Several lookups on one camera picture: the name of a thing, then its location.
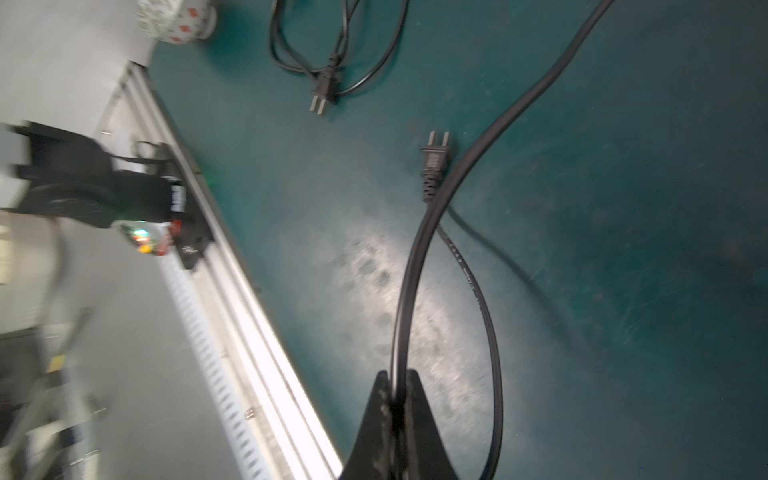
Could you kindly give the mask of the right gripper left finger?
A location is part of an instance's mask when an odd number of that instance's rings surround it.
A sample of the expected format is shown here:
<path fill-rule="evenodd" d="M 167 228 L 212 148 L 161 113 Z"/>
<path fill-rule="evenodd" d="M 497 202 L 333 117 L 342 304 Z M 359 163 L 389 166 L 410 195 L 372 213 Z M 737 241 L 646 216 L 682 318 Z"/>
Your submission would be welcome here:
<path fill-rule="evenodd" d="M 386 371 L 377 373 L 352 452 L 339 480 L 394 478 L 393 414 Z"/>

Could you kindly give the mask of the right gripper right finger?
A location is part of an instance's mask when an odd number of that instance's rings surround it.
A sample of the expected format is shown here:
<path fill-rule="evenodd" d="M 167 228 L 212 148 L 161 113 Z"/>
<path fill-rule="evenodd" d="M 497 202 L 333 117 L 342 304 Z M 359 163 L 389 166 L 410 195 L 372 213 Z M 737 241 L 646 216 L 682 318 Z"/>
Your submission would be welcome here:
<path fill-rule="evenodd" d="M 419 374 L 409 369 L 396 420 L 395 478 L 453 479 L 453 468 L 437 428 Z"/>

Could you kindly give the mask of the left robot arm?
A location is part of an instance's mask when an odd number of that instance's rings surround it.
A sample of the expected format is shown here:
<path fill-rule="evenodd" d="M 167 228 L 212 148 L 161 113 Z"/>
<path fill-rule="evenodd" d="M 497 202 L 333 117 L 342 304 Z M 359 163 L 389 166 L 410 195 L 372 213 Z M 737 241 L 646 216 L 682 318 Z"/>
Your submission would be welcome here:
<path fill-rule="evenodd" d="M 121 156 L 93 138 L 35 122 L 1 128 L 1 207 L 116 228 L 141 253 L 177 252 L 187 270 L 213 240 L 170 145 L 140 140 Z"/>

